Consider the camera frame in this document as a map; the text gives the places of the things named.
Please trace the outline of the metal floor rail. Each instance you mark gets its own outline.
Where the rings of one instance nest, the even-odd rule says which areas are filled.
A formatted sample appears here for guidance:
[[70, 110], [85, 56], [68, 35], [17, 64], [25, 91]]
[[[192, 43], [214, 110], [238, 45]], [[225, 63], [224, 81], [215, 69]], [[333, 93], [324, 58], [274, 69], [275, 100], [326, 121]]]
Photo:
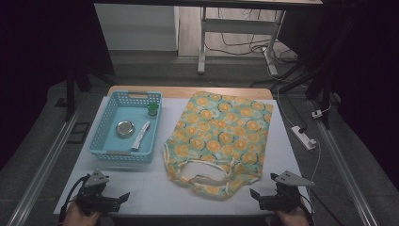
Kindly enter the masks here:
[[69, 119], [65, 121], [58, 132], [55, 141], [52, 143], [48, 153], [41, 161], [39, 168], [30, 181], [23, 196], [14, 209], [6, 226], [24, 226], [39, 194], [41, 193], [45, 182], [47, 181], [50, 172], [52, 171], [66, 141], [75, 125], [82, 109], [76, 107], [75, 111], [70, 115]]
[[316, 124], [322, 140], [327, 146], [329, 154], [343, 180], [346, 190], [352, 198], [352, 202], [359, 213], [363, 226], [378, 226], [375, 214], [373, 213], [370, 204], [367, 202], [364, 193], [361, 191], [331, 130], [327, 129], [319, 119], [312, 119], [311, 121]]

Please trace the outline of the white power strip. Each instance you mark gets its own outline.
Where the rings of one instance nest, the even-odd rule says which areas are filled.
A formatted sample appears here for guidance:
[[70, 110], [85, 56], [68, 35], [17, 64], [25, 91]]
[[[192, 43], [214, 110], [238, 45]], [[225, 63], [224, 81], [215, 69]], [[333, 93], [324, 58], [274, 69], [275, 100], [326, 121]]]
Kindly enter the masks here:
[[306, 150], [310, 151], [316, 148], [317, 141], [314, 138], [309, 138], [299, 126], [293, 126], [291, 131]]

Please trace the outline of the black stand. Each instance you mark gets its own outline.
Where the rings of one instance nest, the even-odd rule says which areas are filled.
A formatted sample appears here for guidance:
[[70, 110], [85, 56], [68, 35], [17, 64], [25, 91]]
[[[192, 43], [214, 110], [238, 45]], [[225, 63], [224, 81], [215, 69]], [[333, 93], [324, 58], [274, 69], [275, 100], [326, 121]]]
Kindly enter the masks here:
[[67, 72], [67, 116], [65, 121], [69, 121], [75, 109], [75, 87], [77, 85], [80, 91], [89, 92], [91, 83], [88, 79], [87, 68], [71, 68]]
[[331, 78], [329, 75], [322, 70], [317, 70], [312, 74], [312, 81], [307, 90], [305, 91], [306, 98], [308, 100], [315, 100], [319, 94], [322, 94], [321, 122], [324, 126], [329, 129], [328, 122], [328, 111], [331, 108], [330, 105], [330, 92], [331, 92]]

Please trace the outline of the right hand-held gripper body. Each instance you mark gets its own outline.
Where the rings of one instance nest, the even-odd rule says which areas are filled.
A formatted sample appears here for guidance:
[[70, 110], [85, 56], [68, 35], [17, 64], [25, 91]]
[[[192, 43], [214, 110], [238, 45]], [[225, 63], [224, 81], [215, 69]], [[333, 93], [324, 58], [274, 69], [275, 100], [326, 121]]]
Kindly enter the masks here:
[[279, 175], [276, 180], [277, 194], [274, 196], [261, 196], [261, 210], [291, 212], [297, 207], [307, 210], [302, 203], [301, 193], [298, 188], [300, 186], [313, 186], [314, 182], [290, 172], [289, 170]]

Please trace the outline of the round metal tin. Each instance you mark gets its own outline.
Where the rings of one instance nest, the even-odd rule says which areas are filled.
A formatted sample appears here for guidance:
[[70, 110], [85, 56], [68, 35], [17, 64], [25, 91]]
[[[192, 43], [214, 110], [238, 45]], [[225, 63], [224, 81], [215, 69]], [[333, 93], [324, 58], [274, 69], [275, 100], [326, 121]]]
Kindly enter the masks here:
[[135, 126], [130, 121], [120, 121], [116, 126], [116, 133], [121, 138], [128, 138], [135, 132]]

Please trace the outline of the white tube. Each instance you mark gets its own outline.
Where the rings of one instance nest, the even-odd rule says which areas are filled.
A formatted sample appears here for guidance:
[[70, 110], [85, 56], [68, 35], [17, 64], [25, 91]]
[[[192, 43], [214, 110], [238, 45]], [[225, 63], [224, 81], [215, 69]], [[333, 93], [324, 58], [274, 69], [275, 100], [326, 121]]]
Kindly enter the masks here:
[[136, 137], [136, 139], [135, 139], [135, 141], [134, 141], [134, 143], [132, 145], [132, 149], [133, 150], [138, 150], [139, 149], [140, 144], [141, 144], [141, 140], [143, 139], [143, 137], [147, 133], [147, 131], [148, 131], [149, 127], [150, 127], [150, 124], [151, 123], [149, 121], [146, 121], [143, 124], [142, 128], [140, 129], [140, 131], [139, 131], [139, 133], [138, 133], [138, 135], [137, 135], [137, 137]]

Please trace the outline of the blue plastic basket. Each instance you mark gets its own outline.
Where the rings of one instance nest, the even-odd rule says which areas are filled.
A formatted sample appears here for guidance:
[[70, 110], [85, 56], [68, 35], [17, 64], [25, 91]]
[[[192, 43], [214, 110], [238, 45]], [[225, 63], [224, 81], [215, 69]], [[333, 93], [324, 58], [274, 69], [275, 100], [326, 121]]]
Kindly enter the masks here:
[[113, 91], [89, 151], [103, 161], [151, 163], [161, 107], [160, 92]]

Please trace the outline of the white-legged desk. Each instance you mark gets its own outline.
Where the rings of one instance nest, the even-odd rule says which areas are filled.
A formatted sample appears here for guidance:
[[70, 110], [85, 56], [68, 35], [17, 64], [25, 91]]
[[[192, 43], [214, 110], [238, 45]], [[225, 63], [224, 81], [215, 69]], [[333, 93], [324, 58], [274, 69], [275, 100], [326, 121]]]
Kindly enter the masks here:
[[[321, 8], [323, 0], [93, 0], [101, 4], [124, 4], [145, 6], [177, 6], [201, 7], [200, 15], [200, 44], [198, 74], [205, 73], [205, 38], [206, 34], [235, 33], [269, 35], [270, 42], [263, 49], [267, 68], [272, 74], [277, 74], [271, 60], [271, 52], [279, 33], [283, 16], [287, 10], [311, 10]], [[234, 19], [210, 19], [207, 17], [207, 8], [254, 8], [269, 9], [277, 12], [274, 22], [243, 21]]]

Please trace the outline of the black floor plate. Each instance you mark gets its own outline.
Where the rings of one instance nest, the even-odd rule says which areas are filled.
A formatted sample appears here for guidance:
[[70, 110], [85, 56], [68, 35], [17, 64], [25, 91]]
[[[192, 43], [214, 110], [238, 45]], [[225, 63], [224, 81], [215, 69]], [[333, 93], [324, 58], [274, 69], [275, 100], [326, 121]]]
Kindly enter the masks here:
[[67, 142], [70, 144], [83, 144], [87, 138], [89, 128], [89, 122], [77, 122], [72, 128]]

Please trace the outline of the person's right hand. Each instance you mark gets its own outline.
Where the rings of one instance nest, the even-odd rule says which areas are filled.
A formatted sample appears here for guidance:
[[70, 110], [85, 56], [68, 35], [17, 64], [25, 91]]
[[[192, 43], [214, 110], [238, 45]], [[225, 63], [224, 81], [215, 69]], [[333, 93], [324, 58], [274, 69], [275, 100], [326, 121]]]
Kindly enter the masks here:
[[276, 211], [282, 226], [310, 226], [306, 213], [299, 207], [291, 212]]

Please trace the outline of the orange-print fabric bag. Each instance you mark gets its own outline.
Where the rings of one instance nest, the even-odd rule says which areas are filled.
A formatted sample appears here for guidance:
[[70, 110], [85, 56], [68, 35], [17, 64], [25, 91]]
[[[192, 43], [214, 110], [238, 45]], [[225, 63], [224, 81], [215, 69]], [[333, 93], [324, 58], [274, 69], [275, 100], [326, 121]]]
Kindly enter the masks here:
[[196, 92], [164, 144], [168, 179], [228, 199], [263, 176], [274, 107], [244, 97]]

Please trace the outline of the white panel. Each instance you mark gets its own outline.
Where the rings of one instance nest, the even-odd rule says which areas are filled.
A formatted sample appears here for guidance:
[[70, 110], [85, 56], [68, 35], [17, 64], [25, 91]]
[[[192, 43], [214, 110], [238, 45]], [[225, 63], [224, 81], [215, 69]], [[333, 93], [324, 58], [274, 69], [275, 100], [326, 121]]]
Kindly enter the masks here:
[[109, 50], [178, 50], [178, 7], [118, 4], [94, 7]]

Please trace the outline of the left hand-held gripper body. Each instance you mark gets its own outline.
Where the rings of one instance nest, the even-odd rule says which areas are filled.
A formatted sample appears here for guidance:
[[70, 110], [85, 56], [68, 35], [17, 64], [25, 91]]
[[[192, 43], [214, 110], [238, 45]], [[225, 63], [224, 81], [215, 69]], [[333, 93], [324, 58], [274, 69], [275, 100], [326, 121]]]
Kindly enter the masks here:
[[103, 191], [109, 179], [98, 169], [94, 170], [84, 180], [76, 197], [76, 203], [85, 215], [93, 212], [118, 213], [120, 210], [120, 199], [109, 198], [103, 195]]

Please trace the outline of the person's left hand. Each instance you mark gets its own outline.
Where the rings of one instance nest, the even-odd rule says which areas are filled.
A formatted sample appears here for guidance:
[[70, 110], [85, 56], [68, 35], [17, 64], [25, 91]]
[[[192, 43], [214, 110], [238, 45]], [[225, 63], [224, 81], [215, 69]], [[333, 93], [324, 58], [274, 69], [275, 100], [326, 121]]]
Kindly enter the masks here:
[[72, 202], [67, 209], [62, 226], [95, 226], [101, 214], [101, 212], [93, 212], [86, 216], [79, 206]]

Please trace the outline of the white table mat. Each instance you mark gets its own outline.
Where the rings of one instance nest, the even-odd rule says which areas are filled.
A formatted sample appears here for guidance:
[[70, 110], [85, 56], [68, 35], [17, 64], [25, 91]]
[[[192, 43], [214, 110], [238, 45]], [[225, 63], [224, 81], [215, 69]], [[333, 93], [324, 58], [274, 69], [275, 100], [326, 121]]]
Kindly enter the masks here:
[[89, 152], [89, 143], [86, 142], [54, 212], [57, 214], [60, 211], [72, 185], [79, 178], [98, 169], [109, 177], [109, 183], [104, 189], [106, 197], [130, 194], [129, 200], [121, 205], [120, 211], [117, 213], [119, 217], [254, 217], [265, 215], [267, 212], [259, 207], [256, 200], [251, 198], [249, 191], [254, 189], [263, 196], [274, 195], [276, 186], [275, 182], [270, 179], [272, 172], [282, 174], [289, 170], [295, 174], [300, 173], [279, 109], [274, 108], [271, 118], [263, 162], [263, 177], [249, 186], [241, 187], [235, 195], [227, 200], [213, 200], [171, 182], [166, 174], [163, 145], [171, 135], [186, 104], [185, 98], [165, 98], [163, 100], [150, 164], [114, 164], [100, 161]]

